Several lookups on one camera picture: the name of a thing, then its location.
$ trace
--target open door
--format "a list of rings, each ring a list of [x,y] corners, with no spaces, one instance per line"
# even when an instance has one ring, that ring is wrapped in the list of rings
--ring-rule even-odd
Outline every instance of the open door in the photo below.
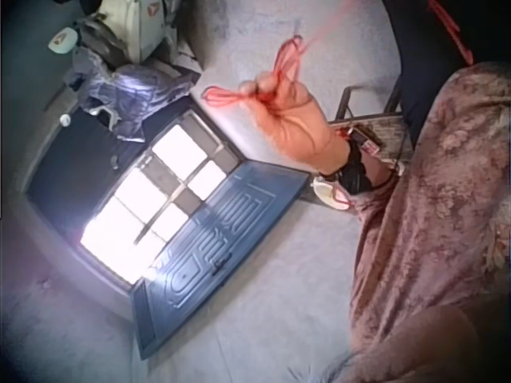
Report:
[[[211,194],[132,290],[142,359],[226,282],[306,182],[307,173],[248,161]]]

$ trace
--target black wristband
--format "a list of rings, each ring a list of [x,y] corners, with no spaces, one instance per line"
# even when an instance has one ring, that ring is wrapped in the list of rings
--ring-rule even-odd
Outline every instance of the black wristband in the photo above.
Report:
[[[339,182],[350,195],[370,192],[373,190],[373,185],[367,178],[366,167],[362,163],[362,153],[353,140],[347,142],[350,145],[350,154],[346,164],[330,175],[320,174],[326,181]]]

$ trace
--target wrist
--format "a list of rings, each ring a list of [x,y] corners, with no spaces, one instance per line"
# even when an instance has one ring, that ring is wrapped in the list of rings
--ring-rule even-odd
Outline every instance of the wrist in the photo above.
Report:
[[[346,165],[350,145],[342,137],[333,136],[324,150],[314,161],[314,168],[321,174],[330,175]]]

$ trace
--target grey fabric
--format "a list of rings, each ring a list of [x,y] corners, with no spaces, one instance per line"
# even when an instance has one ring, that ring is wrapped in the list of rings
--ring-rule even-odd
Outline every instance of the grey fabric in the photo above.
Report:
[[[144,142],[142,121],[158,110],[189,94],[193,73],[172,78],[157,69],[124,65],[111,72],[101,58],[83,47],[73,51],[73,68],[65,83],[78,92],[80,106],[104,105],[117,113],[109,129],[117,138]]]

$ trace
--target window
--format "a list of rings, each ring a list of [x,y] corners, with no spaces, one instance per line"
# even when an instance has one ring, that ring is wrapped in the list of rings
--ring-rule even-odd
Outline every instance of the window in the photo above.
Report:
[[[238,163],[195,113],[185,115],[128,172],[81,245],[135,283]]]

